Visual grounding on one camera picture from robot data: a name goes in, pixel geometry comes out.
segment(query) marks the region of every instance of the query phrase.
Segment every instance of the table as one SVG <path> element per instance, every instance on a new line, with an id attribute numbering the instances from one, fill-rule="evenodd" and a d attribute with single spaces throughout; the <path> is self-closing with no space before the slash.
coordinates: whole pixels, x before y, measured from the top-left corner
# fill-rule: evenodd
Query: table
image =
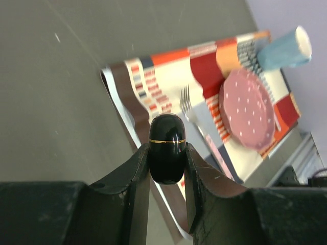
<path id="1" fill-rule="evenodd" d="M 100 68 L 256 29 L 243 0 L 33 0 L 2 3 L 0 13 L 6 33 L 0 61 L 1 181 L 90 184 L 107 175 L 132 149 Z M 166 224 L 172 223 L 162 203 L 150 197 L 148 243 L 177 242 L 178 233 L 171 226 L 169 236 L 158 207 Z"/>

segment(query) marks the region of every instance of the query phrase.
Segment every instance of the fork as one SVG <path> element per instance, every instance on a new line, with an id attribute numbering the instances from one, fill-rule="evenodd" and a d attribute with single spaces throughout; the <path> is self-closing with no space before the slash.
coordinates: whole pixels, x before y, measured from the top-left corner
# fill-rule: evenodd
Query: fork
<path id="1" fill-rule="evenodd" d="M 214 141 L 212 140 L 211 136 L 206 133 L 204 127 L 201 125 L 198 117 L 192 110 L 191 100 L 190 100 L 190 87 L 189 85 L 184 87 L 184 89 L 180 92 L 180 107 L 182 112 L 190 123 L 192 123 L 200 132 L 205 144 L 210 149 L 211 154 L 213 155 L 214 159 L 216 160 L 217 164 L 220 167 L 220 170 L 231 180 L 234 180 L 229 168 L 227 167 L 224 159 L 222 158 L 221 154 L 219 153 Z"/>

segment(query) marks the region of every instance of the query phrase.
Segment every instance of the cup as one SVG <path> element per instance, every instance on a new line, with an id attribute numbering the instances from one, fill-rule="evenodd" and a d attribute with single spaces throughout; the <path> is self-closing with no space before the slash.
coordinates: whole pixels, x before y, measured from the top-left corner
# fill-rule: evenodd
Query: cup
<path id="1" fill-rule="evenodd" d="M 297 67 L 311 60 L 312 48 L 307 32 L 301 26 L 274 40 L 257 55 L 263 70 L 275 70 L 285 66 Z"/>

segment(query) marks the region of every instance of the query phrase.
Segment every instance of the pink plate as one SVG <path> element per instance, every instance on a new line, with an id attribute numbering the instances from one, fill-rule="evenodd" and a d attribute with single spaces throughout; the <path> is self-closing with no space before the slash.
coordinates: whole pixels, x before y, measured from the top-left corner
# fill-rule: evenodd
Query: pink plate
<path id="1" fill-rule="evenodd" d="M 219 92 L 225 128 L 242 145 L 260 151 L 275 133 L 274 109 L 259 77 L 244 68 L 232 70 Z"/>

